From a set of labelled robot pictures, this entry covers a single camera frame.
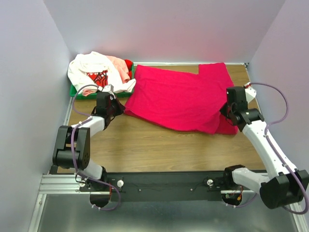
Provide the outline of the magenta t shirt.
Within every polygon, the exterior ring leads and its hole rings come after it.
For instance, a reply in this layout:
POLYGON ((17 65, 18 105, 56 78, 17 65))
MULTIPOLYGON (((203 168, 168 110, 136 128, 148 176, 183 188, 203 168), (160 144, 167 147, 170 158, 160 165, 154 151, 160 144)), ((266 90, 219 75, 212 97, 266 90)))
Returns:
POLYGON ((220 113, 234 85, 224 63, 199 65, 197 74, 138 65, 135 79, 126 115, 176 131, 238 133, 220 113))

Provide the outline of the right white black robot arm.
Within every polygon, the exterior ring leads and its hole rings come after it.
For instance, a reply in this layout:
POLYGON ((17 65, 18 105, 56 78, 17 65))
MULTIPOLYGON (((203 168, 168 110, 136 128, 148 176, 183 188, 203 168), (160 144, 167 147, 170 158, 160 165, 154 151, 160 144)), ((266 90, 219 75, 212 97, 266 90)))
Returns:
POLYGON ((250 171, 243 165, 225 168, 222 184, 227 189, 238 186, 246 187, 258 194, 269 209, 285 208, 287 205, 305 202, 309 210, 309 197, 306 189, 309 185, 309 174, 299 170, 284 154, 269 131, 271 123, 266 123, 262 113, 248 107, 256 97, 252 83, 242 87, 229 87, 226 90, 227 101, 220 112, 226 119, 237 126, 252 143, 261 158, 267 176, 250 171))

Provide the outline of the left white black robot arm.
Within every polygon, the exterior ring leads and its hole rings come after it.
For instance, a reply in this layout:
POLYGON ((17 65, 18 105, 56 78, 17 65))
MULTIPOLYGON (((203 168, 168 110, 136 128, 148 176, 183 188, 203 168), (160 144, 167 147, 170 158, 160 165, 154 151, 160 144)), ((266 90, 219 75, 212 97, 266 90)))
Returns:
POLYGON ((53 152, 53 164, 63 169, 73 169, 83 181, 97 191, 110 186, 106 169, 91 159, 91 137, 104 131, 111 121, 121 115, 125 107, 111 92, 99 92, 96 106, 86 120, 71 126, 60 126, 53 152))

